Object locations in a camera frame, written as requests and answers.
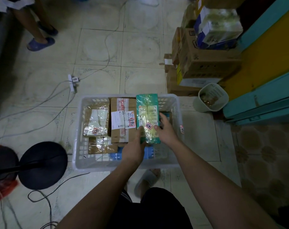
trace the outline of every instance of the blue slipper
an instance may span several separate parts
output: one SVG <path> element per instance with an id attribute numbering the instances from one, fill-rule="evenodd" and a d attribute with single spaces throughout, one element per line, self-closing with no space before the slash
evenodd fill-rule
<path id="1" fill-rule="evenodd" d="M 48 28 L 44 27 L 40 21 L 37 22 L 37 25 L 41 30 L 45 31 L 49 35 L 56 36 L 59 33 L 58 30 L 55 29 L 53 26 L 52 30 L 49 30 Z"/>
<path id="2" fill-rule="evenodd" d="M 47 39 L 47 43 L 46 44 L 43 44 L 43 43 L 39 43 L 39 42 L 36 42 L 35 39 L 33 38 L 31 40 L 31 42 L 28 43 L 27 45 L 27 48 L 28 50 L 30 51 L 40 51 L 48 46 L 51 46 L 55 43 L 55 40 L 54 38 L 46 38 Z"/>

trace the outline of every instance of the foot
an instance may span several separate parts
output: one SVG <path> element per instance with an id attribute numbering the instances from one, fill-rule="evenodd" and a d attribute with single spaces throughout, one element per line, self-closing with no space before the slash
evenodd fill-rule
<path id="1" fill-rule="evenodd" d="M 53 38 L 45 38 L 46 41 L 44 40 L 36 40 L 36 39 L 32 39 L 28 45 L 27 48 L 30 51 L 40 51 L 48 46 L 51 46 L 55 43 L 55 40 Z"/>
<path id="2" fill-rule="evenodd" d="M 160 169 L 150 169 L 150 171 L 154 174 L 155 177 L 143 176 L 138 189 L 135 190 L 135 192 L 138 193 L 137 195 L 140 196 L 140 199 L 142 199 L 146 191 L 150 189 L 160 177 Z"/>
<path id="3" fill-rule="evenodd" d="M 52 36 L 56 36 L 59 32 L 57 29 L 55 29 L 52 25 L 43 25 L 40 21 L 37 22 L 37 26 L 45 31 L 47 34 L 52 35 Z"/>

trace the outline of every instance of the yellow wall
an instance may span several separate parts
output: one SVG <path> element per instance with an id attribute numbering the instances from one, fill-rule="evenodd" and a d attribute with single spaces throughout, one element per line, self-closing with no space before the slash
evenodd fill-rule
<path id="1" fill-rule="evenodd" d="M 289 11 L 242 52 L 242 69 L 224 82 L 233 100 L 289 72 Z"/>

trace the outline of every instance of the small trash bin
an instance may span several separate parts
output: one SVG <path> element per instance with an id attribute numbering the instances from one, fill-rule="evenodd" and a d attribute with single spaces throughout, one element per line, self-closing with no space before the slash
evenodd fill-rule
<path id="1" fill-rule="evenodd" d="M 201 100 L 200 96 L 205 95 L 205 98 L 215 101 L 211 106 L 206 105 L 203 100 Z M 221 110 L 229 101 L 229 96 L 221 88 L 220 85 L 215 83 L 210 83 L 204 86 L 199 92 L 198 97 L 193 101 L 193 107 L 198 112 L 217 112 Z"/>

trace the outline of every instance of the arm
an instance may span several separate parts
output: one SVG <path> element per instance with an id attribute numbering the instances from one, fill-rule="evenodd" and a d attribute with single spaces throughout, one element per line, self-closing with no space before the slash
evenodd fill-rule
<path id="1" fill-rule="evenodd" d="M 56 229 L 106 227 L 124 185 L 143 160 L 145 143 L 140 145 L 140 130 L 124 147 L 120 165 L 78 202 Z"/>
<path id="2" fill-rule="evenodd" d="M 213 228 L 277 228 L 271 217 L 244 191 L 179 140 L 167 117 L 160 140 L 174 152 L 193 195 Z"/>

